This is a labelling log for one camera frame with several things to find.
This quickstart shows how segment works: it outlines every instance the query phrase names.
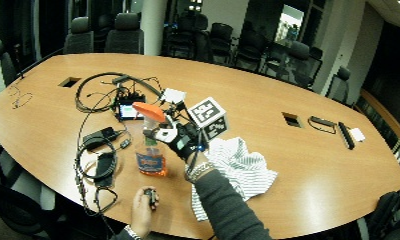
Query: wrist watch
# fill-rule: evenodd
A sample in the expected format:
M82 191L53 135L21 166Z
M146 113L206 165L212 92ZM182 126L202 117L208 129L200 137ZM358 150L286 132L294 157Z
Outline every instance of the wrist watch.
M142 240L142 239L137 236L136 232L133 232L133 230L132 230L132 228L130 228L130 225L126 225L126 226L124 227L124 230L126 231L126 233L129 234L129 236L130 236L134 240Z

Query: black sleeve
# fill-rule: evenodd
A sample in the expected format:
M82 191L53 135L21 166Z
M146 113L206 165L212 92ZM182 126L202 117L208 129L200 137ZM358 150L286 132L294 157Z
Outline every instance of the black sleeve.
M228 179L217 170L194 184L216 237L224 239L270 239L267 229L242 201Z

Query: spray bottle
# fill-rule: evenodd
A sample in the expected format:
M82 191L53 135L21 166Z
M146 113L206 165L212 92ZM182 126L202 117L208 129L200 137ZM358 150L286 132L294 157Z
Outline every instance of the spray bottle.
M165 121L165 116L157 106L142 102L134 102L132 106L144 115L144 132L153 130L158 123ZM134 145L136 162L141 173L152 176L166 175L164 152L164 144L142 136L142 140Z

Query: striped cloth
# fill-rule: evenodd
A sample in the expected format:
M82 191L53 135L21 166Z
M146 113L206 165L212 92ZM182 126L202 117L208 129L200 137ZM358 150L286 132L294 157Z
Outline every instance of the striped cloth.
M243 201L266 192L277 177L277 172L266 169L266 161L259 153L247 152L245 141L239 137L229 140L213 139L205 156L222 176L228 178ZM192 209L197 221L208 220L193 185Z

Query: conference table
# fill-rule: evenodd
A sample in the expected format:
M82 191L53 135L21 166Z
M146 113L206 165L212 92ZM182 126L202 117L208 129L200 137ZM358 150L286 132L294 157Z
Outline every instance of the conference table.
M73 202L80 204L73 162L86 117L76 109L74 94L82 80L104 72L141 79L154 77L157 82L150 80L148 84L156 89L186 92L186 107L213 97L226 111L229 124L218 138L242 138L247 151L258 152L267 169L278 173L267 191L246 201L274 239L311 234L354 221L374 210L382 194L400 190L400 166L379 133L366 117L339 103L224 66L160 56L94 53L50 57L0 93L1 146L24 169ZM85 84L80 98L86 104L92 106L114 88L101 83L113 78L102 76ZM16 97L11 94L15 87L20 95L30 94L19 108L13 107ZM152 92L140 84L134 87L145 94L146 102L154 103ZM307 124L310 116L358 128L365 140L349 150L339 131L330 134L313 128ZM105 216L129 223L133 194L141 186L153 185L160 206L152 214L152 231L209 238L210 224L198 222L192 211L182 161L168 150L166 176L144 175L137 169L133 147L142 137L142 121L118 122L110 111L92 113L80 135L105 127L125 127L133 140L128 148L117 150L112 189L118 198ZM124 138L126 134L113 142L116 147ZM93 206L94 186L89 182L85 185ZM110 196L104 194L100 200L105 203Z

